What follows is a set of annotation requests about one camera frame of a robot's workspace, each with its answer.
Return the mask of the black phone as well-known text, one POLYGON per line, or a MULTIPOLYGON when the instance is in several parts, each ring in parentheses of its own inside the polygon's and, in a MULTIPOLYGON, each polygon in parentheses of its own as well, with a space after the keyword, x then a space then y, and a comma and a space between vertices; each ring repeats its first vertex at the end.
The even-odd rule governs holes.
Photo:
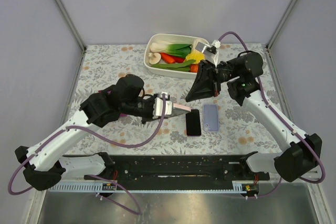
POLYGON ((186 118, 186 134, 190 137, 201 136, 201 121, 199 110, 191 109, 191 112, 185 115, 186 118))

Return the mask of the lilac phone case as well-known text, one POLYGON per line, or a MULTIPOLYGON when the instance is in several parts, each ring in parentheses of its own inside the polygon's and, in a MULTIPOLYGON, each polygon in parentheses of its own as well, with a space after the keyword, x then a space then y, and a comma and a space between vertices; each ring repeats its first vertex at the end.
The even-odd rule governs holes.
POLYGON ((215 104, 203 105, 203 129, 205 132, 219 131, 218 106, 215 104))

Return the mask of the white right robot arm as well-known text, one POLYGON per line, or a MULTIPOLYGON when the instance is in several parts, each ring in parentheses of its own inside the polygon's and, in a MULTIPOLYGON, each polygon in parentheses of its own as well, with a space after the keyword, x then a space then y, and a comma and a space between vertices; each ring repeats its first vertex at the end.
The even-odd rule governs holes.
POLYGON ((321 177, 314 183, 322 182, 325 169, 320 160, 321 138, 317 134, 308 135, 271 103, 259 78, 262 74, 262 56, 254 51, 240 53, 218 65, 202 60, 185 100, 216 97, 221 84, 226 83, 230 97, 266 128, 281 149, 271 154, 252 152, 243 157, 242 163, 254 173, 276 173, 287 182, 304 179, 307 172, 319 166, 321 177))

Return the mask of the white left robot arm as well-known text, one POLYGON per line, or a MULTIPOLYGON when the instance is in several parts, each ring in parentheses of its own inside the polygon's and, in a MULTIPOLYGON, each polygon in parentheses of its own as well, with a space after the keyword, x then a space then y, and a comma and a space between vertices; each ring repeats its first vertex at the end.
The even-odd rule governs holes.
POLYGON ((91 134, 122 148, 138 148, 154 139, 163 121, 187 114, 191 108, 171 101, 166 92, 145 94, 144 81, 133 74, 120 78, 102 91, 93 93, 62 126, 40 143, 15 150, 20 166, 31 188, 43 191, 61 180, 115 179, 116 169, 109 154, 100 152, 81 157, 66 157, 65 153, 91 134), (141 122, 158 121, 152 135, 138 144, 121 144, 97 133, 123 115, 140 117, 141 122))

